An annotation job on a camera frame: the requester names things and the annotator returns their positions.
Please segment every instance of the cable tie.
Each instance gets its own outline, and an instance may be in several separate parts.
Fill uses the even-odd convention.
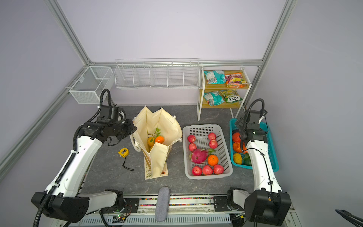
[[[60,184],[56,184],[55,182],[54,183],[51,183],[52,186],[57,186],[59,187]]]

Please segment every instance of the dragon fruit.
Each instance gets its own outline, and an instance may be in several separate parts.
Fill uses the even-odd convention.
[[[189,155],[189,158],[192,162],[196,164],[202,164],[208,157],[210,153],[215,151],[214,149],[195,149]]]

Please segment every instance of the yellow tape measure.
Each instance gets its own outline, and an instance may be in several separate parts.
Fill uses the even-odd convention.
[[[122,148],[119,152],[118,152],[122,157],[126,157],[129,155],[129,150],[127,148]]]

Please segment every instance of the wire basket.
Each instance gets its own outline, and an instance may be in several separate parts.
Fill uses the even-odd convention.
[[[189,158],[189,141],[188,136],[195,136],[195,145],[198,148],[209,148],[209,133],[215,133],[217,135],[217,143],[218,147],[212,153],[218,157],[218,164],[223,166],[224,172],[222,174],[212,174],[212,175],[201,175],[194,176],[192,174],[192,169],[195,166],[199,166],[203,169],[205,165],[208,165],[207,160],[203,164],[195,164]],[[213,178],[222,178],[228,177],[233,173],[231,159],[229,157],[226,141],[223,136],[222,128],[219,125],[191,125],[183,128],[183,148],[184,148],[184,167],[185,167],[185,175],[189,179],[213,179]]]
[[[88,66],[69,92],[79,104],[99,104],[102,90],[111,89],[113,83],[114,74],[111,67]]]
[[[200,68],[195,62],[126,62],[116,66],[115,83],[120,89],[199,88]]]
[[[237,120],[236,118],[232,118],[231,120],[229,120],[229,137],[230,137],[230,140],[231,140],[231,160],[232,160],[232,164],[235,165],[235,166],[238,166],[238,167],[242,167],[242,168],[251,170],[252,166],[243,165],[243,163],[242,163],[242,165],[240,165],[240,164],[235,163],[234,160],[233,160],[233,155],[236,152],[233,150],[232,131],[238,129],[236,124],[235,124],[236,120]],[[262,130],[264,130],[264,131],[267,131],[266,123],[261,122],[260,123],[260,128]],[[272,142],[270,128],[269,128],[269,132],[266,134],[266,137],[267,137],[268,153],[269,153],[269,158],[270,158],[272,170],[274,172],[277,172],[278,171],[278,162],[277,162],[275,147],[273,146],[273,142]]]

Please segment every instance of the wooden shelf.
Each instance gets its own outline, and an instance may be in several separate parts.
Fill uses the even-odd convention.
[[[225,74],[228,74],[228,73],[242,73],[242,76],[243,78],[246,78],[246,76],[244,75],[244,73],[241,71],[241,70],[225,70],[224,71]],[[228,90],[228,89],[245,89],[247,90],[249,88],[249,85],[245,86],[244,88],[228,88],[227,87],[227,84],[206,84],[205,85],[205,89],[208,89],[208,90]]]
[[[240,108],[240,102],[235,102],[235,103],[227,103],[227,102],[224,102],[220,105],[217,105],[217,106],[210,106],[207,101],[205,100],[204,98],[204,94],[202,94],[202,90],[199,90],[199,97],[202,97],[203,99],[203,104],[202,104],[202,108],[219,108],[219,109],[222,109],[222,108],[227,108],[227,109],[238,109]]]

